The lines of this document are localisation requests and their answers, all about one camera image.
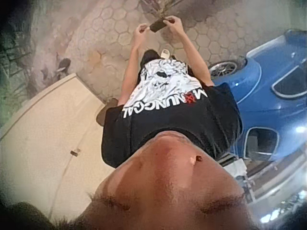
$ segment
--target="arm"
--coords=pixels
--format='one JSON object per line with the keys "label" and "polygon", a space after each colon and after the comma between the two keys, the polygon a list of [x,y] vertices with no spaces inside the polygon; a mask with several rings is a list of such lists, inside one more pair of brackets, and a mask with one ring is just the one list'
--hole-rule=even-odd
{"label": "arm", "polygon": [[146,34],[148,31],[149,27],[146,24],[140,24],[134,31],[130,58],[121,86],[118,106],[123,105],[128,101],[130,95],[136,87],[136,83],[138,80],[139,48],[145,41]]}
{"label": "arm", "polygon": [[136,87],[136,83],[138,80],[138,63],[139,51],[136,48],[132,48],[128,61],[128,66],[125,71],[124,80],[121,86],[121,93],[118,100],[118,105],[125,104]]}
{"label": "arm", "polygon": [[188,38],[187,34],[184,32],[180,18],[169,16],[166,17],[166,19],[167,20],[164,20],[164,23],[170,27],[171,31],[179,37],[183,44],[189,65],[191,66],[195,77],[207,86],[214,86],[208,67],[193,43]]}

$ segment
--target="car fender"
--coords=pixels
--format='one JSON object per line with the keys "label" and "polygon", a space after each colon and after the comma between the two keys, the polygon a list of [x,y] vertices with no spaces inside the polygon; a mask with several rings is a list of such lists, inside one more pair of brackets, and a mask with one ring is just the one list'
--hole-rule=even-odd
{"label": "car fender", "polygon": [[215,85],[228,83],[237,104],[245,100],[257,87],[261,79],[261,67],[258,62],[247,58],[247,65],[238,72],[213,80]]}

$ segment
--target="eye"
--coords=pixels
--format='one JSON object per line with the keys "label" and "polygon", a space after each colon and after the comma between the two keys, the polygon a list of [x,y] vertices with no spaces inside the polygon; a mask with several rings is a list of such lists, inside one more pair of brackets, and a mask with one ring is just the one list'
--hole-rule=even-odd
{"label": "eye", "polygon": [[121,204],[120,202],[118,202],[114,197],[112,196],[102,196],[99,198],[94,198],[95,201],[102,201],[106,206],[110,207],[110,208],[119,208],[122,209],[124,211],[127,211],[130,209],[130,206],[125,205],[125,204]]}

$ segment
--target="hand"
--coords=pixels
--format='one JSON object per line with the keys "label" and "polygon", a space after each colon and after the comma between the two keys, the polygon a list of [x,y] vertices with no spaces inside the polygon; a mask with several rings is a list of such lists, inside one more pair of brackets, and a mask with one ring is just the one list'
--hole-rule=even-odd
{"label": "hand", "polygon": [[178,36],[185,34],[180,18],[176,16],[168,16],[165,17],[163,22],[170,28],[173,34]]}
{"label": "hand", "polygon": [[146,23],[140,24],[134,31],[132,48],[138,49],[146,40],[146,35],[149,31],[149,26]]}

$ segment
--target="car window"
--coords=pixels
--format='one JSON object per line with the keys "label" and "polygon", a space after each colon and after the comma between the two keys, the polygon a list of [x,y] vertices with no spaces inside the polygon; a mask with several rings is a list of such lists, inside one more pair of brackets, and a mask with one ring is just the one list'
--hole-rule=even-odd
{"label": "car window", "polygon": [[273,91],[284,98],[296,98],[307,93],[307,73],[306,64],[304,68],[295,67],[288,74],[280,78],[273,84]]}

